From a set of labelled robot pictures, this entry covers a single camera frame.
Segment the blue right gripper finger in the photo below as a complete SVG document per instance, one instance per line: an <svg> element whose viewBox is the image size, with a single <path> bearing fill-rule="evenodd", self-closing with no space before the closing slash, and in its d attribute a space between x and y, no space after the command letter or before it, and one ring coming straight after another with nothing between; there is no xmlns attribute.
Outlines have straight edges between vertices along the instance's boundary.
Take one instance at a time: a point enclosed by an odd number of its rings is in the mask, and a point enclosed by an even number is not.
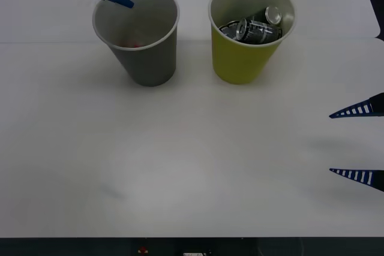
<svg viewBox="0 0 384 256"><path fill-rule="evenodd" d="M377 94L369 99L343 108L331 115L331 119L336 118L357 118L357 117L383 117L383 98L384 93Z"/></svg>
<svg viewBox="0 0 384 256"><path fill-rule="evenodd" d="M346 170L341 168L330 168L329 171L346 179L367 185L379 191L384 191L383 170Z"/></svg>

